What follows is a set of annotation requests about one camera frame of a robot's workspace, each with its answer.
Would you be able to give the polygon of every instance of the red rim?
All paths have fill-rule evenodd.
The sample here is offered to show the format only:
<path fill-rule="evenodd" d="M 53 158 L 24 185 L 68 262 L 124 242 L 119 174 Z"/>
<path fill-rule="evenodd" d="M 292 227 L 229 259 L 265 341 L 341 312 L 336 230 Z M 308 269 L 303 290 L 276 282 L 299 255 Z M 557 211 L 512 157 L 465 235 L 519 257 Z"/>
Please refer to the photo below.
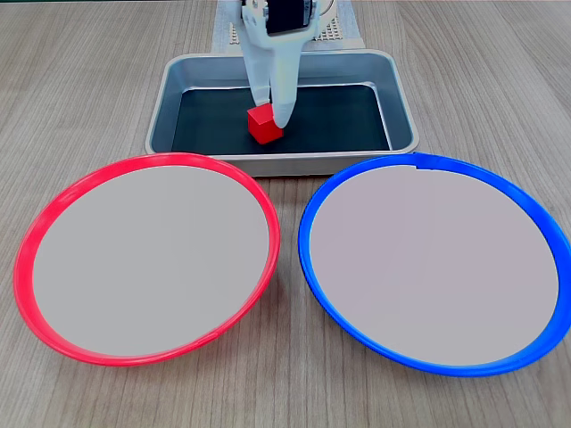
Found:
<path fill-rule="evenodd" d="M 37 249 L 55 220 L 77 199 L 99 185 L 115 178 L 140 169 L 162 166 L 187 166 L 208 169 L 219 172 L 243 185 L 256 198 L 264 211 L 269 230 L 269 253 L 266 266 L 260 281 L 240 310 L 224 324 L 207 333 L 200 339 L 156 354 L 141 357 L 113 357 L 84 350 L 63 339 L 44 320 L 34 296 L 33 267 Z M 188 153 L 162 153 L 139 156 L 113 163 L 82 178 L 74 185 L 60 193 L 36 218 L 26 233 L 16 257 L 14 266 L 14 297 L 24 321 L 30 330 L 50 348 L 63 355 L 86 363 L 102 366 L 137 366 L 156 363 L 178 357 L 196 350 L 208 342 L 218 338 L 238 322 L 261 297 L 274 275 L 279 254 L 280 232 L 277 213 L 269 197 L 260 185 L 242 170 L 220 160 L 214 160 L 202 155 Z"/>

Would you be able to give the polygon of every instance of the plate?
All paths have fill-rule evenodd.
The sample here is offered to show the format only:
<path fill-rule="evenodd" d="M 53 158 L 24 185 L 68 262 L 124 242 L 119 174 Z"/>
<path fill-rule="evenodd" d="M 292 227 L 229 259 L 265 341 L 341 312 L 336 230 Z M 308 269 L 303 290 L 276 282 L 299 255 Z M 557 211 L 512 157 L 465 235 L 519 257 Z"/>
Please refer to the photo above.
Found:
<path fill-rule="evenodd" d="M 498 375 L 571 325 L 571 250 L 538 202 L 490 171 L 424 153 L 341 171 L 300 224 L 325 311 L 372 350 L 430 373 Z"/>
<path fill-rule="evenodd" d="M 133 366 L 196 350 L 260 298 L 277 214 L 243 171 L 186 153 L 99 169 L 35 220 L 14 269 L 20 312 L 77 360 Z"/>

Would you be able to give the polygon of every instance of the tray rim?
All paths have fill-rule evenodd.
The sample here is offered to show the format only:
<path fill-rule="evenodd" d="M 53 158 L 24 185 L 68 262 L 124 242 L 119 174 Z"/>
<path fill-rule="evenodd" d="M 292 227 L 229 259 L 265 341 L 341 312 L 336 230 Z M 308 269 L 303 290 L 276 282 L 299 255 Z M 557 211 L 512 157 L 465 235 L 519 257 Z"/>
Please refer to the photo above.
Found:
<path fill-rule="evenodd" d="M 374 54 L 377 56 L 382 56 L 389 61 L 391 69 L 393 71 L 394 79 L 396 85 L 399 89 L 399 95 L 401 97 L 402 106 L 405 110 L 406 117 L 410 126 L 410 132 L 412 134 L 412 141 L 403 149 L 391 150 L 391 151 L 362 151 L 362 152 L 309 152 L 309 153 L 269 153 L 269 154 L 237 154 L 237 155 L 206 155 L 216 160 L 226 161 L 226 162 L 240 162 L 240 161 L 260 161 L 260 160 L 274 160 L 274 161 L 297 161 L 297 160 L 322 160 L 322 159 L 342 159 L 342 158 L 352 158 L 352 157 L 374 157 L 374 156 L 386 156 L 390 154 L 405 154 L 413 152 L 418 147 L 418 130 L 410 114 L 410 107 L 407 101 L 406 95 L 404 94 L 404 89 L 402 87 L 401 76 L 396 68 L 396 62 L 394 58 L 386 52 L 377 49 L 340 49 L 334 51 L 304 51 L 302 56 L 321 56 L 321 55 L 352 55 L 352 54 Z M 151 124 L 148 128 L 146 138 L 145 138 L 145 152 L 147 154 L 157 153 L 152 147 L 152 139 L 154 130 L 156 128 L 156 120 L 161 110 L 162 105 L 162 94 L 164 94 L 164 89 L 167 84 L 167 78 L 170 69 L 178 62 L 193 59 L 193 58 L 243 58 L 241 53 L 187 53 L 184 55 L 177 56 L 167 62 L 165 69 L 162 73 L 161 85 L 159 87 L 157 99 L 153 108 L 153 115 L 151 117 Z M 379 108 L 381 117 L 383 116 L 382 110 Z"/>

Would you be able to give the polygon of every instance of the black tray bottom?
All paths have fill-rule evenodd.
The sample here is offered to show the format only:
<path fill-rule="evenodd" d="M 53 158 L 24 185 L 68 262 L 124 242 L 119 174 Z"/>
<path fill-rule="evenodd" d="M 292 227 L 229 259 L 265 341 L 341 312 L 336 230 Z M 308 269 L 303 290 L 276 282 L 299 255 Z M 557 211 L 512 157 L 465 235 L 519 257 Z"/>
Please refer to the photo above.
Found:
<path fill-rule="evenodd" d="M 199 89 L 182 95 L 173 152 L 204 155 L 388 151 L 372 88 L 301 87 L 284 136 L 258 144 L 248 132 L 249 88 Z"/>

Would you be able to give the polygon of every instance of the perforated panel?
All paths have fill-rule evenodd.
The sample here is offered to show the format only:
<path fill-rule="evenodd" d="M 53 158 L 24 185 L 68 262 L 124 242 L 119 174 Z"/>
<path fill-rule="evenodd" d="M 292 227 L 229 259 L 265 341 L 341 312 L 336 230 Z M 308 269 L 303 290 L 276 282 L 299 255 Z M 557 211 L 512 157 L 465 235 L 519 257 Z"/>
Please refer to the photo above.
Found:
<path fill-rule="evenodd" d="M 329 41 L 329 40 L 342 40 L 343 32 L 341 31 L 341 26 L 339 25 L 339 20 L 337 17 L 333 18 L 331 22 L 327 24 L 325 30 L 315 38 L 317 41 Z M 233 24 L 230 24 L 230 44 L 239 45 L 240 40 L 238 40 L 238 35 L 236 34 L 236 29 Z"/>

